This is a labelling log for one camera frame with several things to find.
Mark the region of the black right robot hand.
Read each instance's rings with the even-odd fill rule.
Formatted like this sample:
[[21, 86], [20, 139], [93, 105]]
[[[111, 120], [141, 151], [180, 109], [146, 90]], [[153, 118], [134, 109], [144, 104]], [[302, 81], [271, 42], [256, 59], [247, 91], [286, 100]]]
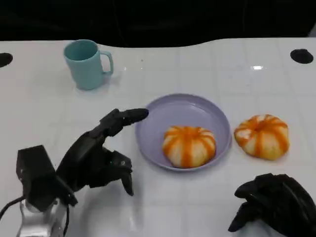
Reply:
[[256, 176], [240, 185], [235, 196], [246, 201], [239, 207], [229, 232], [240, 230], [248, 222], [262, 220], [286, 237], [316, 235], [316, 204], [309, 193], [286, 174]]

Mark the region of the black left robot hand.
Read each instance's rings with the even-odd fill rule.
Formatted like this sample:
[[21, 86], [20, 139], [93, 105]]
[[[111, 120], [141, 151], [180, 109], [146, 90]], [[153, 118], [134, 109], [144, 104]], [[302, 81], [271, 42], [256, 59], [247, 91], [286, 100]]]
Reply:
[[121, 180], [125, 191], [133, 196], [131, 159], [103, 145], [107, 137], [116, 136], [125, 126], [142, 121], [148, 115], [147, 109], [112, 110], [70, 146], [57, 168], [57, 175], [73, 192], [84, 186], [97, 188]]

